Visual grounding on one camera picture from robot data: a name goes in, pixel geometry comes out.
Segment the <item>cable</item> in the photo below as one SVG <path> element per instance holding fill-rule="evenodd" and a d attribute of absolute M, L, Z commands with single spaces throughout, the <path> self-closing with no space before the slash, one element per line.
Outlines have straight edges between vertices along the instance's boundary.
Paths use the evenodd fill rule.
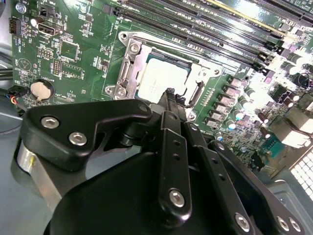
<path fill-rule="evenodd" d="M 12 129 L 10 129 L 10 130 L 7 130 L 7 131 L 1 131 L 1 132 L 0 132 L 0 136 L 4 136 L 4 135 L 11 134 L 11 133 L 13 133 L 13 132 L 18 131 L 20 128 L 21 128 L 21 125 L 18 125 L 17 127 L 12 128 Z"/>

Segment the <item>motherboard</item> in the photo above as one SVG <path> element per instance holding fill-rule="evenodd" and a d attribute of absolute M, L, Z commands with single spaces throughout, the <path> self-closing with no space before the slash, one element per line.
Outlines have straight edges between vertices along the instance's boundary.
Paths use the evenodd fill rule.
<path fill-rule="evenodd" d="M 311 1 L 13 0 L 18 103 L 157 103 L 174 88 L 205 138 L 253 165 L 311 144 L 312 26 Z"/>

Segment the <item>electrolytic capacitor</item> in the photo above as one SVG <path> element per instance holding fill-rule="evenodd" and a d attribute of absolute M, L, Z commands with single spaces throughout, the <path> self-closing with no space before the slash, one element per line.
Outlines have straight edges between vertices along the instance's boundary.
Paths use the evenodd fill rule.
<path fill-rule="evenodd" d="M 21 14 L 24 14 L 26 13 L 27 11 L 27 8 L 25 6 L 25 4 L 21 3 L 21 2 L 18 2 L 16 5 L 15 5 L 15 9 L 21 13 Z"/>
<path fill-rule="evenodd" d="M 313 73 L 313 66 L 312 65 L 308 68 L 308 72 Z"/>
<path fill-rule="evenodd" d="M 268 118 L 263 113 L 258 113 L 258 117 L 264 124 L 268 123 Z"/>
<path fill-rule="evenodd" d="M 265 129 L 264 127 L 261 127 L 260 128 L 260 131 L 262 133 L 262 136 L 265 138 L 265 139 L 268 139 L 270 137 L 270 132 Z"/>
<path fill-rule="evenodd" d="M 233 115 L 235 116 L 236 120 L 238 120 L 238 121 L 240 121 L 244 118 L 244 114 L 239 109 L 236 109 L 235 111 L 233 111 Z"/>
<path fill-rule="evenodd" d="M 306 58 L 304 58 L 300 55 L 294 54 L 294 53 L 290 54 L 288 60 L 295 63 L 298 67 L 303 66 L 307 62 Z"/>
<path fill-rule="evenodd" d="M 218 141 L 222 141 L 222 140 L 223 140 L 223 136 L 222 136 L 221 132 L 217 132 L 217 133 L 215 134 L 215 138 L 216 138 Z"/>
<path fill-rule="evenodd" d="M 290 98 L 287 98 L 283 101 L 283 103 L 288 107 L 291 108 L 293 106 L 293 101 Z"/>
<path fill-rule="evenodd" d="M 37 25 L 38 25 L 39 23 L 42 23 L 42 22 L 44 22 L 44 20 L 43 20 L 43 18 L 41 18 L 41 17 L 32 18 L 32 19 L 30 20 L 30 24 L 31 24 L 33 27 L 37 27 Z"/>
<path fill-rule="evenodd" d="M 295 75 L 296 73 L 299 72 L 299 67 L 296 67 L 296 66 L 289 64 L 289 63 L 287 63 L 283 68 L 290 75 Z"/>
<path fill-rule="evenodd" d="M 226 122 L 226 125 L 229 128 L 229 130 L 235 130 L 236 129 L 236 124 L 232 120 L 228 120 Z"/>
<path fill-rule="evenodd" d="M 296 93 L 294 92 L 291 92 L 290 95 L 289 95 L 289 98 L 293 101 L 293 102 L 296 102 L 300 99 L 300 96 L 298 96 Z"/>
<path fill-rule="evenodd" d="M 240 105 L 244 108 L 244 109 L 249 109 L 251 107 L 251 103 L 249 103 L 249 101 L 247 101 L 246 99 L 242 99 L 240 101 Z"/>
<path fill-rule="evenodd" d="M 247 90 L 246 94 L 250 97 L 250 99 L 253 99 L 253 100 L 255 100 L 257 97 L 257 93 L 253 89 Z"/>

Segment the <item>connector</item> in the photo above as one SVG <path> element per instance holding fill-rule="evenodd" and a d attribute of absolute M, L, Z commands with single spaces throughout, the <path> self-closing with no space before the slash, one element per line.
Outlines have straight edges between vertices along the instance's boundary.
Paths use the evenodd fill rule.
<path fill-rule="evenodd" d="M 21 20 L 12 17 L 9 19 L 9 32 L 16 36 L 21 36 L 22 34 L 22 22 Z"/>
<path fill-rule="evenodd" d="M 21 87 L 18 85 L 14 85 L 13 87 L 8 89 L 7 94 L 12 95 L 15 97 L 23 97 L 27 94 L 28 88 L 27 87 Z"/>

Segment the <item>silver screw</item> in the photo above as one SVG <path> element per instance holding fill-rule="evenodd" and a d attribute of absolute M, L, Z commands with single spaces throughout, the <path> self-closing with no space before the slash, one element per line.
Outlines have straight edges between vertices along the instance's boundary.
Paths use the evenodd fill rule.
<path fill-rule="evenodd" d="M 170 199 L 176 207 L 183 207 L 185 205 L 185 199 L 183 195 L 177 190 L 170 191 Z"/>
<path fill-rule="evenodd" d="M 243 231 L 245 231 L 246 233 L 250 231 L 250 225 L 247 219 L 244 218 L 241 214 L 235 213 L 235 220 Z"/>
<path fill-rule="evenodd" d="M 191 127 L 191 129 L 193 129 L 194 131 L 197 130 L 197 127 L 196 127 L 194 124 L 191 124 L 190 127 Z"/>
<path fill-rule="evenodd" d="M 44 117 L 43 119 L 41 119 L 41 125 L 48 129 L 54 129 L 57 128 L 60 123 L 54 117 Z"/>
<path fill-rule="evenodd" d="M 18 3 L 15 5 L 15 9 L 16 9 L 19 13 L 21 13 L 21 14 L 24 14 L 24 13 L 26 13 L 26 11 L 27 11 L 26 6 L 25 6 L 23 3 L 20 3 L 20 2 L 18 2 Z"/>
<path fill-rule="evenodd" d="M 298 232 L 301 232 L 300 226 L 297 224 L 297 222 L 295 222 L 294 219 L 289 218 L 289 221 L 290 221 L 290 223 L 291 223 L 291 225 L 293 226 L 294 229 L 296 229 Z"/>
<path fill-rule="evenodd" d="M 132 53 L 138 53 L 139 52 L 139 46 L 136 43 L 131 44 L 131 52 Z"/>
<path fill-rule="evenodd" d="M 279 216 L 276 219 L 277 219 L 278 224 L 280 225 L 280 227 L 282 227 L 286 232 L 288 232 L 289 231 L 288 224 Z"/>
<path fill-rule="evenodd" d="M 220 148 L 221 150 L 225 150 L 224 146 L 221 143 L 218 143 L 217 147 Z"/>
<path fill-rule="evenodd" d="M 83 133 L 74 132 L 70 134 L 69 141 L 78 146 L 83 146 L 87 143 L 87 137 Z"/>

